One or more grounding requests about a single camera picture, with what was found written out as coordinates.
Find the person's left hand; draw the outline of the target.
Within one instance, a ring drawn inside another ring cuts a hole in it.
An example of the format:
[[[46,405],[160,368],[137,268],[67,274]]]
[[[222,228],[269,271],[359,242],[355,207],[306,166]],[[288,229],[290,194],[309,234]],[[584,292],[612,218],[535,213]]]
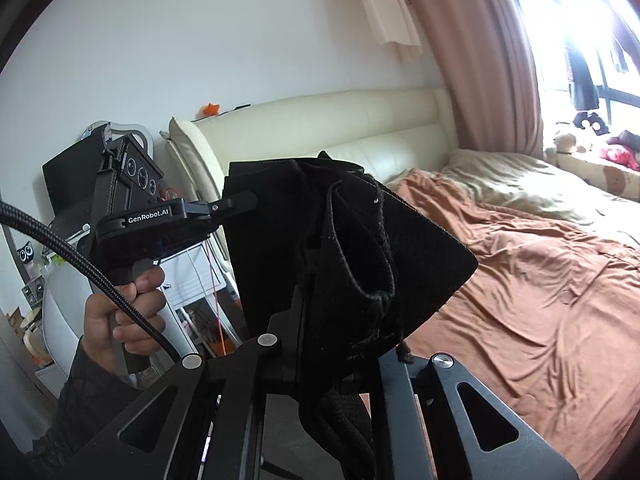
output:
[[[159,266],[151,266],[133,283],[117,286],[122,296],[159,332],[166,326],[160,316],[166,304],[160,290],[164,279],[164,271]],[[95,292],[86,301],[84,334],[80,343],[90,359],[113,375],[116,374],[114,342],[123,344],[126,351],[137,356],[152,356],[160,350],[160,345],[111,299],[102,292]]]

